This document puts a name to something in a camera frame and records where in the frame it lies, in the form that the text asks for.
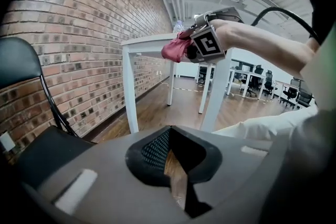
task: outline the pink cloth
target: pink cloth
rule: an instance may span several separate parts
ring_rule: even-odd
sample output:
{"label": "pink cloth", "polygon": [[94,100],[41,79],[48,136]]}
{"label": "pink cloth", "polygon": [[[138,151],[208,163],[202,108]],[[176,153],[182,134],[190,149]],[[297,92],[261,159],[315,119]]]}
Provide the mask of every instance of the pink cloth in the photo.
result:
{"label": "pink cloth", "polygon": [[189,47],[193,41],[190,37],[188,39],[179,39],[179,36],[184,32],[179,32],[177,37],[165,45],[161,50],[161,55],[164,59],[169,59],[174,62],[181,62],[187,47]]}

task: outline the power outlet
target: power outlet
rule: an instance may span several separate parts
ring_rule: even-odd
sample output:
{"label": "power outlet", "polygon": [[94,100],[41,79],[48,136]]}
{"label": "power outlet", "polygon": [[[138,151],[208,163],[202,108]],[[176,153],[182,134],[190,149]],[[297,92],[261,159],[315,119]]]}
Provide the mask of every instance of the power outlet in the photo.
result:
{"label": "power outlet", "polygon": [[13,142],[8,132],[5,132],[0,136],[0,142],[2,143],[6,151],[10,151],[12,148],[15,147],[15,143]]}

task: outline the water bottle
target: water bottle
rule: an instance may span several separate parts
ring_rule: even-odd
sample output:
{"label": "water bottle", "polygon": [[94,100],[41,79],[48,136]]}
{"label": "water bottle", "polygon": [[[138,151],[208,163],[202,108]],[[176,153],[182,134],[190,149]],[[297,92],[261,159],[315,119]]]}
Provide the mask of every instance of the water bottle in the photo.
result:
{"label": "water bottle", "polygon": [[178,20],[176,25],[174,26],[173,33],[178,33],[184,31],[184,27],[182,25],[182,21]]}

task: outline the forearm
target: forearm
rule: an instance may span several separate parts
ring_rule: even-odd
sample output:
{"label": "forearm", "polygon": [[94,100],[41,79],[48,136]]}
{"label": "forearm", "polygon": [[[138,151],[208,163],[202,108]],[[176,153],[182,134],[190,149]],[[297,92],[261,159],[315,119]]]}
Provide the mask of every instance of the forearm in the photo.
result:
{"label": "forearm", "polygon": [[313,57],[316,45],[292,41],[257,27],[222,20],[211,21],[223,49],[239,48],[249,50],[275,66],[300,77],[300,70]]}

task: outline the wooden floor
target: wooden floor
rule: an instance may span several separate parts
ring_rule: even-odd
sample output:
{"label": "wooden floor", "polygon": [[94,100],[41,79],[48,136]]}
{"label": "wooden floor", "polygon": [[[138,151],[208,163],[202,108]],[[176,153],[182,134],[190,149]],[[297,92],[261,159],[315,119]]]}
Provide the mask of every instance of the wooden floor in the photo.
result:
{"label": "wooden floor", "polygon": [[[199,129],[210,93],[208,92],[204,113],[199,114],[198,110],[203,93],[203,87],[200,86],[202,85],[197,85],[193,79],[176,78],[175,88],[199,92],[174,89],[172,105],[168,106],[166,104],[168,86],[166,83],[159,85],[136,104],[139,130],[165,125],[184,125]],[[277,99],[270,102],[269,95],[266,97],[263,94],[261,100],[242,98],[239,96],[242,93],[238,86],[233,86],[231,92],[233,94],[224,96],[214,130],[234,125],[246,119],[279,115],[289,111],[289,107],[286,108],[283,104],[279,104]],[[127,115],[123,114],[93,141],[99,143],[129,133]],[[171,177],[173,197],[179,206],[184,208],[187,175],[172,152],[167,158],[165,173]]]}

